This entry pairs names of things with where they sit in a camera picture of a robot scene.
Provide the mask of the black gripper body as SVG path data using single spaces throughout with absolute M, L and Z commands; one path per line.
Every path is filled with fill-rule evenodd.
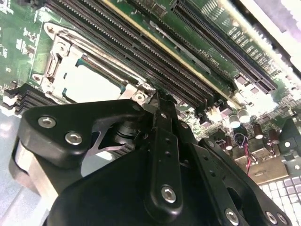
M 199 175 L 178 156 L 132 152 L 66 188 L 49 226 L 219 226 Z

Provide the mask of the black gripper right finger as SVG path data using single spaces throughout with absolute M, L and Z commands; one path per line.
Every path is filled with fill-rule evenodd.
M 178 119 L 175 99 L 164 98 L 180 142 L 180 152 L 197 174 L 212 226 L 290 226 L 289 217 L 233 160 L 210 139 L 197 142 L 191 128 Z

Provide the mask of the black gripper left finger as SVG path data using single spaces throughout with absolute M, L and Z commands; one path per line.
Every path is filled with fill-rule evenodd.
M 17 171 L 51 211 L 70 185 L 129 153 L 148 151 L 157 159 L 169 152 L 179 160 L 165 97 L 157 94 L 155 106 L 121 99 L 31 108 L 22 115 L 12 155 Z

